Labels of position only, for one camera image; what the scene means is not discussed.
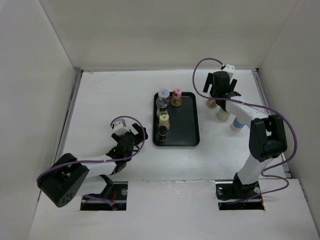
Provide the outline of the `small dark pepper bottle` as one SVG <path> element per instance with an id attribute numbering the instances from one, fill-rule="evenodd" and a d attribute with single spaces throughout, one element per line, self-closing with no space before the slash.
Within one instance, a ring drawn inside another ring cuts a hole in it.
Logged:
<path id="1" fill-rule="evenodd" d="M 159 135 L 159 140 L 161 142 L 165 142 L 167 140 L 167 133 L 168 133 L 168 129 L 166 126 L 161 125 L 158 128 L 158 135 Z"/>

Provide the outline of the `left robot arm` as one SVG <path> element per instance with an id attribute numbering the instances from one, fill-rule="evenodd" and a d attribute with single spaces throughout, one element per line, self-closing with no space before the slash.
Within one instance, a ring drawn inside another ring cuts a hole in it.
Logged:
<path id="1" fill-rule="evenodd" d="M 114 123 L 111 137 L 116 141 L 116 146 L 102 156 L 79 159 L 71 153 L 65 153 L 50 169 L 37 177 L 38 188 L 56 207 L 61 208 L 81 195 L 80 189 L 86 179 L 101 177 L 104 182 L 98 183 L 95 191 L 86 198 L 101 199 L 103 203 L 112 204 L 113 201 L 108 200 L 113 187 L 109 176 L 121 172 L 148 139 L 145 127 L 138 123 L 132 124 L 132 127 L 136 133 L 127 129 L 121 120 Z"/>

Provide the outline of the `pink cap spice shaker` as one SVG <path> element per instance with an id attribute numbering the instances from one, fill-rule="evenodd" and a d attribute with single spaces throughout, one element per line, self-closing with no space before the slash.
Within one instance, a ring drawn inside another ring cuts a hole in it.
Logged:
<path id="1" fill-rule="evenodd" d="M 182 90 L 175 88 L 172 92 L 171 105 L 173 107 L 180 107 L 182 105 Z"/>

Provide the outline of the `black cap brown spice bottle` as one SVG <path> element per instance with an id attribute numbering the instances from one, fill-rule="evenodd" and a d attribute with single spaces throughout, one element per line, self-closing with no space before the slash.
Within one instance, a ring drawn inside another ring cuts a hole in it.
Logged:
<path id="1" fill-rule="evenodd" d="M 208 99 L 206 101 L 206 105 L 211 109 L 215 109 L 217 107 L 217 103 L 214 99 Z"/>

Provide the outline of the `yellow cap spice shaker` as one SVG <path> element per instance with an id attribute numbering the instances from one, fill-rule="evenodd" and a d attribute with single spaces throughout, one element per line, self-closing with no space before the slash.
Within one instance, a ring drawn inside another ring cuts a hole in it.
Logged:
<path id="1" fill-rule="evenodd" d="M 167 130 L 170 129 L 170 116 L 167 112 L 162 112 L 159 115 L 158 127 L 160 128 L 161 126 L 166 127 Z"/>

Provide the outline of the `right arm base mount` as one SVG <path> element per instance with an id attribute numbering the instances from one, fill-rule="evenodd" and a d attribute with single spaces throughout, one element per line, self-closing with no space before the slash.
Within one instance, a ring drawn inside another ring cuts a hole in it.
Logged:
<path id="1" fill-rule="evenodd" d="M 231 181 L 216 181 L 215 195 L 221 211 L 264 210 L 258 181 L 243 185 L 237 174 Z"/>

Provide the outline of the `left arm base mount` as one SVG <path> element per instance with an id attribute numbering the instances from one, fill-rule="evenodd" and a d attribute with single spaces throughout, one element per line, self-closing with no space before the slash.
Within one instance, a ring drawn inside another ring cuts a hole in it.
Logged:
<path id="1" fill-rule="evenodd" d="M 81 199 L 81 211 L 126 211 L 129 183 L 113 181 L 107 175 L 90 178 L 88 182 L 96 192 L 85 193 Z"/>

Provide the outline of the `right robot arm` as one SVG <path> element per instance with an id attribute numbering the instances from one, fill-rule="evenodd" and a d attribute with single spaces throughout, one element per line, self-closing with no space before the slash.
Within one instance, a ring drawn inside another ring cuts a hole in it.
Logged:
<path id="1" fill-rule="evenodd" d="M 263 169 L 275 158 L 287 150 L 287 139 L 283 119 L 277 115 L 268 115 L 249 106 L 235 91 L 237 80 L 231 79 L 226 71 L 209 73 L 203 92 L 209 93 L 209 104 L 220 107 L 217 117 L 221 121 L 234 115 L 231 129 L 235 132 L 243 127 L 249 128 L 249 157 L 244 166 L 235 174 L 231 185 L 233 194 L 245 197 L 257 186 Z"/>

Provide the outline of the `clear cap salt grinder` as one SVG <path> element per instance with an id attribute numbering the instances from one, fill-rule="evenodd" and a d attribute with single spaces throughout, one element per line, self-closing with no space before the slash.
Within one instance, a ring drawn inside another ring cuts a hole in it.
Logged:
<path id="1" fill-rule="evenodd" d="M 168 108 L 169 103 L 166 98 L 158 97 L 155 102 L 155 105 L 157 108 L 156 115 L 157 115 L 157 117 L 159 117 L 161 113 L 167 112 L 167 108 Z"/>

